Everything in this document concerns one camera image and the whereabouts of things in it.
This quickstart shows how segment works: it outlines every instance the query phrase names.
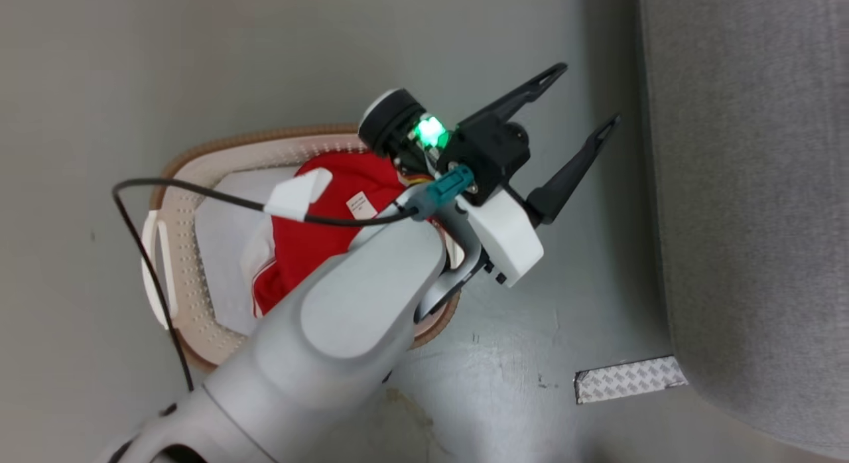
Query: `white cloth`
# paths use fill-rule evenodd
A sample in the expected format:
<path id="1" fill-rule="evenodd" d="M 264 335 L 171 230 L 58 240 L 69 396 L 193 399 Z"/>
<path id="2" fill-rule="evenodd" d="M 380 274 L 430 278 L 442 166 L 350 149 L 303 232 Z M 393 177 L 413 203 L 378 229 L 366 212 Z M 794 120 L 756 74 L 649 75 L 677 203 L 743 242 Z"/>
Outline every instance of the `white cloth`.
<path id="1" fill-rule="evenodd" d="M 265 203 L 274 187 L 293 178 L 298 168 L 231 173 L 215 189 Z M 254 317 L 253 279 L 274 258 L 271 217 L 204 199 L 194 213 L 194 233 L 216 321 L 251 335 L 259 323 Z"/>

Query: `red garment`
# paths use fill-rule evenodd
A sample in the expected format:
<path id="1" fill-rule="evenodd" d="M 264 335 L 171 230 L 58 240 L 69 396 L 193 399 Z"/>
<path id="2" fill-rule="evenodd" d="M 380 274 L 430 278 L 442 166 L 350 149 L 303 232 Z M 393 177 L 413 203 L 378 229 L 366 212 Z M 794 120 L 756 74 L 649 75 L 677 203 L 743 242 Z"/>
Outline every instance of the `red garment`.
<path id="1" fill-rule="evenodd" d="M 321 197 L 310 205 L 308 213 L 315 216 L 354 219 L 348 200 L 361 191 L 371 206 L 381 212 L 405 189 L 398 182 L 391 162 L 370 153 L 325 153 L 307 161 L 295 176 L 316 168 L 333 173 L 333 179 Z M 348 246 L 361 230 L 309 224 L 276 216 L 272 216 L 272 225 L 276 263 L 254 279 L 254 301 L 261 311 L 260 315 L 268 314 L 329 257 L 348 252 Z"/>

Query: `gray upholstered furniture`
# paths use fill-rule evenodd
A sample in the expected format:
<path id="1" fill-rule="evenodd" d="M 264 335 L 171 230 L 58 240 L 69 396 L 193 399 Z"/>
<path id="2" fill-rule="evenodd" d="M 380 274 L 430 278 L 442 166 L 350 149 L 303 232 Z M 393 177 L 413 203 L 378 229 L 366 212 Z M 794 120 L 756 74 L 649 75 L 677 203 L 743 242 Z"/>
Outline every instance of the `gray upholstered furniture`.
<path id="1" fill-rule="evenodd" d="M 713 405 L 849 459 L 849 0 L 640 0 L 675 353 Z"/>

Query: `black cable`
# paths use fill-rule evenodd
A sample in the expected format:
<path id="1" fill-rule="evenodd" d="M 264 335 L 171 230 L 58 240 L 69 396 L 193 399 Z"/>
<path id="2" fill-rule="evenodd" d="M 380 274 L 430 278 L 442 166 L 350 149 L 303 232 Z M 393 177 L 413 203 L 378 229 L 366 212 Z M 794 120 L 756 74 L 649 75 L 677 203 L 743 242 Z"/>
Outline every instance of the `black cable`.
<path id="1" fill-rule="evenodd" d="M 162 314 L 164 315 L 164 321 L 166 322 L 166 327 L 168 328 L 168 334 L 170 334 L 170 341 L 172 341 L 172 343 L 174 344 L 176 356 L 178 356 L 180 360 L 182 374 L 186 379 L 186 387 L 188 387 L 189 391 L 194 391 L 194 382 L 192 381 L 191 373 L 188 370 L 186 354 L 182 351 L 182 346 L 180 345 L 178 335 L 176 335 L 174 323 L 170 318 L 170 309 L 168 308 L 166 300 L 164 299 L 164 291 L 162 291 L 162 285 L 159 281 L 159 277 L 157 276 L 157 270 L 155 270 L 154 265 L 151 261 L 151 256 L 148 255 L 148 252 L 145 249 L 145 243 L 142 242 L 142 238 L 141 236 L 139 236 L 139 231 L 136 230 L 136 227 L 133 225 L 133 221 L 131 221 L 130 219 L 129 213 L 127 213 L 127 207 L 125 207 L 123 201 L 121 201 L 122 189 L 133 188 L 137 186 L 173 186 L 175 188 L 181 188 L 187 191 L 191 191 L 193 193 L 204 195 L 214 200 L 224 201 L 225 203 L 245 207 L 258 212 L 264 212 L 265 206 L 262 203 L 257 203 L 257 201 L 246 200 L 240 198 L 239 196 L 233 196 L 231 194 L 215 191 L 215 189 L 200 186 L 199 184 L 194 184 L 193 182 L 182 181 L 180 179 L 173 178 L 127 179 L 125 181 L 119 182 L 119 184 L 116 184 L 112 187 L 112 200 L 115 201 L 115 206 L 117 206 L 118 212 L 121 213 L 121 219 L 124 220 L 125 226 L 127 226 L 127 229 L 130 230 L 130 234 L 133 236 L 133 240 L 136 242 L 136 246 L 139 248 L 139 253 L 142 255 L 142 260 L 145 261 L 145 267 L 151 274 L 152 281 L 154 281 L 154 287 L 157 288 L 157 297 L 160 301 Z M 415 215 L 416 212 L 418 211 L 415 207 L 413 207 L 405 209 L 400 213 L 395 214 L 394 216 L 386 216 L 386 218 L 373 219 L 336 219 L 325 218 L 324 216 L 311 216 L 307 214 L 304 216 L 304 222 L 312 222 L 313 224 L 324 224 L 328 226 L 336 226 L 343 228 L 361 228 L 364 226 L 379 226 L 382 224 L 391 224 L 391 222 L 398 222 L 403 219 L 410 218 L 410 216 Z"/>

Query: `laundry basket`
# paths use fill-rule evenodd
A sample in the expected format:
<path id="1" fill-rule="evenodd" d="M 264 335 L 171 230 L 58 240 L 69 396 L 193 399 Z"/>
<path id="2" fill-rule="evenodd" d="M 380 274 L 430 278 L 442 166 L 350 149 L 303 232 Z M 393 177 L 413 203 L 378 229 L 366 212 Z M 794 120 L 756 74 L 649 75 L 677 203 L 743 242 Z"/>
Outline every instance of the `laundry basket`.
<path id="1" fill-rule="evenodd" d="M 300 166 L 327 152 L 368 151 L 358 139 L 355 124 L 284 128 L 204 143 L 167 164 L 162 176 L 211 188 L 233 172 Z M 157 273 L 166 287 L 170 317 L 186 358 L 195 367 L 212 371 L 247 337 L 215 319 L 194 234 L 194 212 L 203 199 L 179 188 L 155 188 L 142 240 L 149 255 L 158 250 L 161 256 L 163 269 L 157 269 Z M 165 326 L 157 291 L 144 264 L 142 276 L 151 309 Z M 459 294 L 416 325 L 412 348 L 429 342 L 445 328 L 454 316 L 458 299 Z"/>

